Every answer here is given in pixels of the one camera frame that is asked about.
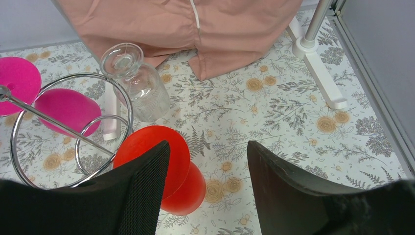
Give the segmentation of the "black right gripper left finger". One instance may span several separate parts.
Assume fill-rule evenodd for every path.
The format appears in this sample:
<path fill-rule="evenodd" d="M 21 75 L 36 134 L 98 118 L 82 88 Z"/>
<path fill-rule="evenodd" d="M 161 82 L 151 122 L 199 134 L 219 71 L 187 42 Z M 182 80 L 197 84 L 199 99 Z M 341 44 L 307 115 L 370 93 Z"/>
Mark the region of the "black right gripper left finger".
<path fill-rule="evenodd" d="M 161 141 L 130 162 L 76 187 L 0 182 L 3 235 L 153 235 L 170 147 Z"/>

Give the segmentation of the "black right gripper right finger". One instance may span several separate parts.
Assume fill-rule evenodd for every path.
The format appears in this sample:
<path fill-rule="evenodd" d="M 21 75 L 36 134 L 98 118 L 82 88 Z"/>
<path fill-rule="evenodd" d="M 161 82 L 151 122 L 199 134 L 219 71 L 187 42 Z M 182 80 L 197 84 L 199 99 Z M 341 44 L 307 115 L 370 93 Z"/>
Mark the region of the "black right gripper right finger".
<path fill-rule="evenodd" d="M 268 150 L 247 144 L 264 235 L 412 235 L 415 183 L 400 180 L 362 190 L 316 176 Z"/>

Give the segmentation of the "pink wine glass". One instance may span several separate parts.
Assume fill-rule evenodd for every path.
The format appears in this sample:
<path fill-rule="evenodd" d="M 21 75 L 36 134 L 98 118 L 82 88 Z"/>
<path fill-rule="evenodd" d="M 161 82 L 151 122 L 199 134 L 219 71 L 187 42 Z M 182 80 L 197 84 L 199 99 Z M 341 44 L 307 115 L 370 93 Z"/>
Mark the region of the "pink wine glass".
<path fill-rule="evenodd" d="M 101 116 L 99 105 L 91 98 L 70 89 L 50 89 L 39 94 L 42 78 L 30 61 L 20 57 L 0 59 L 0 84 L 26 103 L 80 133 L 93 119 Z"/>

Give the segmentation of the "chrome wine glass rack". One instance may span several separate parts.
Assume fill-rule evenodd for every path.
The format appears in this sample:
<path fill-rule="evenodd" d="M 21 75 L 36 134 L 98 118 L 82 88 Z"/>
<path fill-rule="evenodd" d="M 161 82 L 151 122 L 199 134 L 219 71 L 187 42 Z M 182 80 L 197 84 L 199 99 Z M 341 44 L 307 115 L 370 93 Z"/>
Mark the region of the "chrome wine glass rack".
<path fill-rule="evenodd" d="M 67 75 L 64 76 L 60 79 L 57 79 L 51 83 L 48 83 L 47 85 L 45 85 L 43 88 L 41 88 L 39 95 L 44 94 L 46 91 L 50 90 L 52 87 L 61 84 L 67 80 L 72 80 L 72 79 L 76 79 L 79 77 L 91 77 L 91 78 L 96 78 L 102 81 L 105 81 L 108 84 L 111 84 L 122 96 L 122 98 L 125 101 L 126 107 L 127 107 L 127 111 L 128 111 L 128 118 L 124 119 L 120 116 L 117 115 L 103 115 L 100 117 L 97 117 L 95 119 L 93 119 L 91 122 L 89 122 L 84 129 L 82 129 L 82 132 L 76 132 L 75 130 L 69 128 L 68 126 L 64 125 L 63 123 L 53 119 L 52 117 L 46 115 L 45 113 L 37 110 L 36 108 L 32 107 L 31 105 L 23 102 L 22 100 L 14 97 L 11 94 L 11 91 L 8 87 L 1 85 L 0 87 L 0 100 L 1 102 L 11 102 L 12 104 L 22 108 L 23 110 L 19 113 L 14 125 L 13 125 L 13 129 L 12 129 L 12 133 L 11 133 L 11 137 L 10 137 L 10 158 L 11 158 L 11 163 L 13 166 L 13 169 L 15 171 L 15 173 L 17 174 L 18 178 L 27 186 L 29 187 L 33 187 L 33 188 L 38 188 L 38 186 L 36 186 L 34 183 L 32 183 L 29 178 L 25 175 L 23 169 L 20 166 L 19 163 L 19 159 L 18 159 L 18 155 L 17 155 L 17 151 L 16 151 L 16 146 L 17 146 L 17 137 L 18 137 L 18 131 L 19 131 L 19 127 L 21 124 L 21 120 L 24 116 L 24 114 L 26 112 L 31 112 L 34 115 L 36 115 L 37 117 L 44 119 L 52 124 L 54 124 L 54 126 L 60 128 L 61 130 L 66 131 L 67 133 L 72 134 L 73 136 L 77 137 L 77 141 L 76 141 L 76 145 L 75 145 L 75 150 L 78 151 L 79 150 L 79 142 L 80 141 L 84 141 L 92 146 L 94 146 L 95 148 L 99 149 L 101 152 L 106 153 L 107 155 L 109 155 L 109 159 L 103 163 L 102 166 L 100 166 L 97 170 L 95 170 L 94 172 L 87 174 L 83 179 L 80 179 L 74 183 L 68 184 L 68 187 L 76 187 L 84 182 L 86 182 L 87 180 L 92 179 L 94 176 L 100 174 L 101 172 L 103 172 L 105 169 L 107 169 L 110 164 L 112 164 L 114 162 L 114 159 L 116 157 L 116 153 L 112 153 L 111 151 L 107 150 L 106 148 L 102 147 L 101 145 L 93 142 L 92 140 L 88 139 L 87 137 L 85 137 L 83 135 L 83 133 L 86 132 L 86 130 L 92 126 L 92 124 L 96 123 L 99 120 L 102 119 L 107 119 L 107 118 L 111 118 L 111 119 L 118 119 L 119 121 L 123 122 L 126 126 L 126 131 L 125 134 L 123 136 L 123 139 L 120 142 L 124 142 L 127 137 L 129 137 L 129 135 L 132 134 L 133 132 L 133 122 L 134 122 L 134 117 L 133 117 L 133 107 L 132 107 L 132 102 L 129 99 L 129 96 L 126 92 L 126 90 L 115 80 L 110 79 L 104 75 L 101 74 L 95 74 L 95 73 L 76 73 L 76 74 L 72 74 L 72 75 Z"/>

